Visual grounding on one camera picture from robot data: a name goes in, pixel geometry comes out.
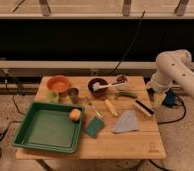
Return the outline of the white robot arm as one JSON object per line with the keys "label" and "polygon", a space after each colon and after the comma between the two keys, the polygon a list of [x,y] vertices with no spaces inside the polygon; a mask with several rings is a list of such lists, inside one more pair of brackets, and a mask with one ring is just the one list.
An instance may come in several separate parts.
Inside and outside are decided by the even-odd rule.
{"label": "white robot arm", "polygon": [[192,56],[188,50],[165,51],[156,57],[157,71],[146,88],[154,90],[154,107],[158,108],[173,82],[179,84],[194,100],[194,72],[189,68]]}

